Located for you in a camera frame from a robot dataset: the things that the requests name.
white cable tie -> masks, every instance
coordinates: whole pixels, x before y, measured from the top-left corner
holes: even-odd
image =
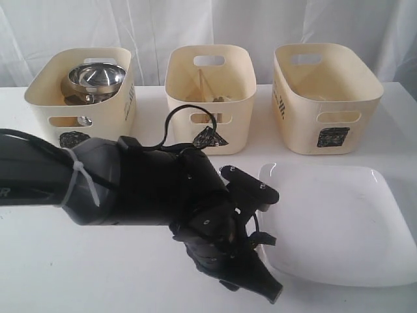
[[[88,174],[87,171],[85,170],[83,162],[78,160],[78,158],[77,158],[76,154],[73,152],[73,150],[68,149],[68,148],[63,148],[63,149],[68,151],[69,155],[71,156],[72,160],[74,161],[74,164],[72,165],[72,169],[74,171],[72,172],[72,177],[71,177],[71,180],[70,180],[70,184],[68,185],[68,189],[66,191],[65,197],[64,197],[63,201],[61,202],[60,206],[63,207],[64,205],[66,205],[66,203],[70,199],[72,191],[74,190],[74,187],[75,187],[76,182],[77,182],[78,172],[80,172],[81,174],[83,174],[83,176],[85,177],[85,180],[87,181],[91,196],[93,197],[94,204],[97,207],[99,207],[100,206],[100,199],[98,197],[96,186],[95,186],[94,181],[91,178],[90,174]]]

stainless steel bowl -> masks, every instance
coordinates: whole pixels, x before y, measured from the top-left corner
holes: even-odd
[[[103,95],[116,93],[126,71],[111,63],[84,63],[74,67],[68,73],[70,87],[86,95]]]

storage bin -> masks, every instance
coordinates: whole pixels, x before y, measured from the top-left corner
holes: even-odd
[[[303,155],[354,150],[383,87],[338,44],[290,44],[275,51],[272,106],[286,146]]]
[[[60,138],[66,134],[109,140],[129,135],[136,110],[130,58],[131,53],[122,48],[77,48],[52,57],[25,92],[25,100],[31,105],[46,139],[58,145]],[[66,86],[68,72],[87,61],[103,59],[113,59],[126,71],[117,94],[96,104],[67,105],[65,93],[69,93]],[[77,123],[78,117],[88,117],[93,123],[91,126],[81,126]]]
[[[199,57],[207,62],[198,63]],[[224,60],[223,64],[218,64],[218,59]],[[171,111],[192,103],[217,118],[217,134],[204,149],[206,154],[230,155],[244,148],[256,92],[252,60],[245,49],[219,44],[175,50],[169,60],[165,91]],[[199,145],[211,126],[208,115],[197,109],[185,109],[173,116],[178,142]]]

white table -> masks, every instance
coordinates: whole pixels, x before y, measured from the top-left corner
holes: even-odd
[[[248,145],[212,156],[256,176],[267,162],[348,164],[379,170],[417,238],[417,103],[398,83],[385,95],[357,152],[302,156],[283,146],[259,86]],[[0,127],[42,132],[23,99],[25,88],[0,89]],[[163,87],[136,87],[132,135],[151,145],[168,113]],[[417,284],[346,288],[282,276],[275,305],[245,290],[227,291],[199,273],[181,243],[163,227],[77,226],[54,207],[0,207],[0,312],[416,312]]]

